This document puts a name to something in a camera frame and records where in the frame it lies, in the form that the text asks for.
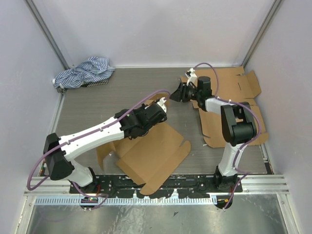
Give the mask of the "brown cardboard box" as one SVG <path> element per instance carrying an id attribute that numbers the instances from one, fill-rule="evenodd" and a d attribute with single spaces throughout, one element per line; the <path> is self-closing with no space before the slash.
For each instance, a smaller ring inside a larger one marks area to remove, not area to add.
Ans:
<path id="1" fill-rule="evenodd" d="M 143 137 L 116 140 L 96 148 L 102 170 L 104 159 L 114 152 L 119 157 L 116 165 L 137 184 L 166 180 L 190 150 L 191 143 L 165 122 Z"/>

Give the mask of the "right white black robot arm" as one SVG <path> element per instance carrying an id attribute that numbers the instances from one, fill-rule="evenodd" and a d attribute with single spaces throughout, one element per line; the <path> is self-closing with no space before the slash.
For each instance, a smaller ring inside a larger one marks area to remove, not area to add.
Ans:
<path id="1" fill-rule="evenodd" d="M 244 149 L 257 137 L 254 113 L 247 102 L 222 101 L 213 96 L 211 79 L 201 76 L 197 85 L 181 82 L 170 95 L 176 102 L 196 101 L 200 110 L 220 116 L 222 136 L 226 142 L 221 162 L 216 166 L 213 185 L 219 192 L 226 192 L 236 184 L 237 165 Z"/>

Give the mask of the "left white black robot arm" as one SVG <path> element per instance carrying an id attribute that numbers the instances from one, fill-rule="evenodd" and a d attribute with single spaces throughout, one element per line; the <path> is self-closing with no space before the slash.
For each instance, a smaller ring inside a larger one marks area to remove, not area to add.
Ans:
<path id="1" fill-rule="evenodd" d="M 167 120 L 165 102 L 161 98 L 133 110 L 123 109 L 107 121 L 72 135 L 48 135 L 43 152 L 49 178 L 52 181 L 66 179 L 85 193 L 95 192 L 99 181 L 93 169 L 82 166 L 75 159 L 106 143 L 145 136 L 155 125 Z"/>

